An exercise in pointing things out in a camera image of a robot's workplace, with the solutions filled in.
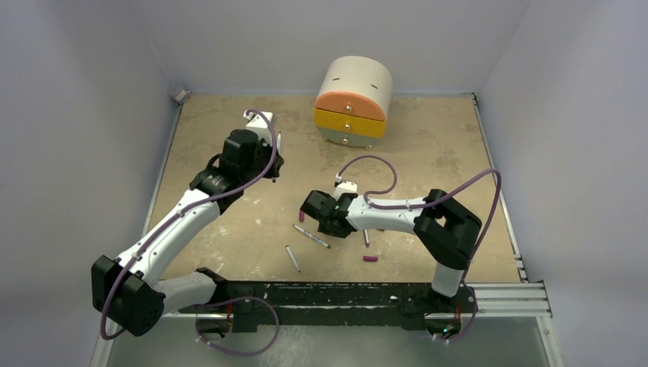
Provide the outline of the grey marker pen green tip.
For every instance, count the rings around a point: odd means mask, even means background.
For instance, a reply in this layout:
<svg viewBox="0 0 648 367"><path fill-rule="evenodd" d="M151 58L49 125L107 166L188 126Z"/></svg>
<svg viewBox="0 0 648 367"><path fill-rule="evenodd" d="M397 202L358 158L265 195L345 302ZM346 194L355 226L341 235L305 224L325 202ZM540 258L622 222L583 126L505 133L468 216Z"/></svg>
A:
<svg viewBox="0 0 648 367"><path fill-rule="evenodd" d="M323 246L326 247L326 248L331 248L331 247L332 247L332 246L331 246L330 244L328 244L327 242L325 242L325 241L323 241L322 239L320 239L320 238L314 236L312 233L306 231L305 229L303 229L302 227L300 227L300 226L298 226L298 225L296 225L296 224L293 224L293 228L294 228L296 231L298 231L299 233L303 234L305 237L309 238L310 240L312 240L312 241L314 241L314 242L316 242L316 243L319 243L320 245L323 245Z"/></svg>

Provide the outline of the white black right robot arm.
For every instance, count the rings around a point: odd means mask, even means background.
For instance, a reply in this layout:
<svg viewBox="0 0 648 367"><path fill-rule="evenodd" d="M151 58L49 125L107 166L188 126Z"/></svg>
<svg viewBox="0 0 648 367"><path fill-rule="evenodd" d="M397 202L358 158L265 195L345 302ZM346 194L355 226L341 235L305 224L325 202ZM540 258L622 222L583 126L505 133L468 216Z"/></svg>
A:
<svg viewBox="0 0 648 367"><path fill-rule="evenodd" d="M358 193L333 196L313 190L300 210L318 222L318 232L346 238L369 229L416 236L436 261L429 290L431 305L447 311L458 303L458 289L471 263L482 221L439 189L406 200L378 200Z"/></svg>

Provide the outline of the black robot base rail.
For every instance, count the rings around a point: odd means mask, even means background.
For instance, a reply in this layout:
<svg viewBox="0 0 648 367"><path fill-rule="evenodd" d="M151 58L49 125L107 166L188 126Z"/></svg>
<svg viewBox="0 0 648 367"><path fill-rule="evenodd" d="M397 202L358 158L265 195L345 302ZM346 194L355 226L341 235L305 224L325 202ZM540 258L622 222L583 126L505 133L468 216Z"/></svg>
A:
<svg viewBox="0 0 648 367"><path fill-rule="evenodd" d="M475 312L472 288L454 297L433 291L427 283L358 283L315 281L233 281L204 269L216 284L195 313L230 313L235 332L254 332L260 325L398 326L404 330L458 332L462 317Z"/></svg>

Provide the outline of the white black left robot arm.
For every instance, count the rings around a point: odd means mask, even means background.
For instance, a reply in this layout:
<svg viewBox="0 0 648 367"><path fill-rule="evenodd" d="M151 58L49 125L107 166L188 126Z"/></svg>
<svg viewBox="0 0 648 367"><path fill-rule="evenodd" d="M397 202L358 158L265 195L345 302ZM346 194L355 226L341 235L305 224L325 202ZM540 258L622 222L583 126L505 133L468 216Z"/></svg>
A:
<svg viewBox="0 0 648 367"><path fill-rule="evenodd" d="M91 267L92 305L101 313L99 335L142 336L170 311L200 304L225 308L228 292L202 271L164 281L161 275L189 242L263 178L276 180L284 159L272 127L236 129L189 184L176 206L120 255Z"/></svg>

